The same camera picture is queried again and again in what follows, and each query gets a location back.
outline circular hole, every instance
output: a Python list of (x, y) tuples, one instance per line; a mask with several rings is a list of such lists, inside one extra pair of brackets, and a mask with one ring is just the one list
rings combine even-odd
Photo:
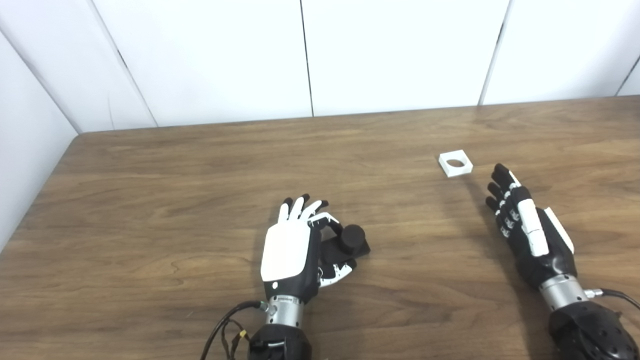
[(465, 166), (465, 164), (463, 164), (462, 161), (456, 160), (456, 159), (447, 160), (447, 164), (449, 164), (452, 167), (463, 167), (463, 166)]

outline panel seam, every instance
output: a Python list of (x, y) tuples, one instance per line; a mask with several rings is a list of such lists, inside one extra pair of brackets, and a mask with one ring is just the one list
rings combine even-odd
[(82, 130), (80, 128), (80, 126), (71, 119), (71, 117), (69, 116), (69, 114), (63, 109), (63, 106), (56, 100), (55, 96), (53, 96), (53, 93), (51, 92), (51, 90), (49, 90), (49, 86), (47, 86), (47, 82), (44, 80), (44, 78), (42, 77), (42, 75), (39, 73), (38, 69), (36, 69), (35, 66), (33, 66), (33, 64), (27, 60), (25, 58), (25, 56), (22, 54), (22, 52), (18, 49), (18, 47), (15, 45), (15, 43), (11, 40), (11, 38), (6, 34), (6, 32), (4, 31), (2, 25), (0, 24), (0, 35), (2, 35), (6, 41), (9, 43), (9, 46), (11, 46), (11, 48), (13, 49), (13, 51), (15, 51), (15, 53), (18, 55), (18, 57), (20, 58), (20, 60), (22, 60), (22, 62), (24, 63), (24, 65), (27, 67), (27, 69), (29, 69), (31, 75), (36, 79), (36, 81), (38, 82), (38, 84), (40, 84), (40, 87), (42, 87), (42, 90), (44, 90), (44, 92), (49, 96), (49, 98), (51, 99), (51, 101), (53, 102), (53, 104), (58, 108), (58, 110), (60, 111), (60, 113), (62, 114), (62, 116), (65, 117), (65, 119), (67, 120), (67, 122), (69, 123), (69, 125), (71, 125), (71, 127), (73, 127), (74, 131), (77, 134), (81, 134)]
[(486, 71), (486, 76), (484, 77), (482, 90), (480, 91), (480, 98), (478, 98), (478, 106), (484, 104), (484, 97), (486, 96), (486, 92), (489, 88), (489, 82), (491, 81), (491, 76), (493, 75), (493, 68), (495, 67), (495, 62), (498, 58), (500, 47), (502, 46), (502, 39), (504, 38), (504, 33), (507, 28), (507, 21), (509, 19), (509, 14), (511, 13), (512, 4), (513, 4), (513, 0), (509, 0), (509, 3), (507, 4), (507, 8), (504, 12), (504, 18), (502, 19), (502, 25), (500, 25), (500, 32), (498, 33), (498, 39), (496, 39), (495, 41), (495, 47), (493, 48), (491, 61), (489, 61), (489, 67)]
[(307, 32), (305, 31), (305, 14), (304, 14), (304, 11), (302, 10), (302, 0), (300, 0), (300, 17), (302, 19), (302, 39), (304, 40), (304, 43), (305, 43), (305, 59), (307, 61), (307, 82), (309, 83), (309, 101), (311, 103), (311, 116), (315, 117), (314, 98), (313, 98), (313, 95), (311, 94), (311, 72), (309, 71), (309, 54), (307, 52)]
[(159, 127), (158, 121), (156, 120), (156, 117), (154, 116), (153, 112), (149, 108), (147, 100), (145, 99), (145, 96), (142, 94), (142, 91), (140, 91), (140, 87), (138, 86), (138, 82), (136, 82), (136, 79), (133, 77), (133, 74), (131, 74), (131, 70), (129, 69), (129, 66), (125, 62), (124, 57), (122, 56), (122, 53), (120, 52), (120, 49), (118, 48), (118, 45), (113, 40), (113, 36), (111, 36), (111, 32), (109, 31), (109, 28), (107, 28), (107, 24), (104, 22), (104, 19), (102, 18), (102, 15), (100, 14), (100, 11), (98, 11), (98, 8), (95, 5), (95, 3), (93, 2), (93, 0), (86, 0), (86, 1), (87, 1), (87, 4), (88, 4), (89, 8), (93, 12), (95, 18), (97, 19), (98, 25), (102, 29), (102, 32), (105, 35), (105, 38), (107, 39), (107, 42), (111, 46), (111, 48), (114, 51), (114, 53), (117, 55), (116, 58), (117, 58), (118, 63), (120, 64), (122, 70), (124, 71), (125, 75), (129, 79), (131, 84), (133, 85), (133, 88), (135, 89), (136, 93), (138, 94), (138, 97), (142, 100), (142, 103), (144, 104), (145, 109), (147, 109), (147, 112), (148, 112), (149, 116), (151, 117), (151, 120), (154, 122), (156, 127)]
[(622, 84), (620, 84), (620, 87), (618, 88), (618, 91), (616, 91), (616, 95), (614, 95), (614, 96), (618, 96), (618, 94), (620, 93), (620, 90), (622, 90), (622, 88), (627, 83), (627, 80), (629, 80), (629, 76), (631, 76), (631, 73), (636, 69), (639, 61), (640, 61), (640, 56), (638, 56), (638, 59), (636, 59), (636, 62), (634, 63), (634, 66), (631, 67), (631, 70), (629, 70), (629, 73), (627, 74), (625, 79), (622, 81)]

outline metal cylinder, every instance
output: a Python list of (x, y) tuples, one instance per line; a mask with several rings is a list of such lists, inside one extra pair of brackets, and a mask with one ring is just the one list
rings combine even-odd
[(578, 279), (571, 275), (557, 275), (540, 285), (540, 292), (551, 311), (573, 304), (589, 301)]
[(304, 308), (305, 304), (297, 297), (275, 295), (269, 299), (267, 323), (301, 327)]

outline robotic hand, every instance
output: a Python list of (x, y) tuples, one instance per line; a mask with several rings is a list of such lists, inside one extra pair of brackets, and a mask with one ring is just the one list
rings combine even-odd
[(618, 315), (589, 298), (573, 259), (573, 243), (550, 208), (540, 209), (528, 189), (502, 164), (493, 170), (486, 204), (516, 258), (522, 279), (551, 310), (549, 333), (563, 359), (637, 360), (638, 347)]
[[(280, 206), (278, 222), (267, 231), (260, 273), (269, 301), (267, 321), (251, 338), (249, 360), (307, 360), (311, 345), (300, 329), (304, 305), (318, 289), (350, 274), (355, 258), (369, 253), (361, 227), (345, 228), (329, 213), (316, 212), (329, 205), (318, 200), (304, 208), (305, 194)], [(336, 237), (322, 241), (330, 227)]]

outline table surface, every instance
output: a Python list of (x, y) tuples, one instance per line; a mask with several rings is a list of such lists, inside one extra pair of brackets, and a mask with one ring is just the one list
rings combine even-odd
[[(448, 179), (457, 149), (474, 170)], [(585, 288), (640, 299), (640, 97), (88, 133), (0, 254), (0, 358), (198, 358), (264, 298), (264, 235), (309, 193), (372, 249), (305, 309), (314, 359), (553, 359), (484, 205), (496, 162), (552, 206)], [(640, 340), (640, 312), (601, 303)]]

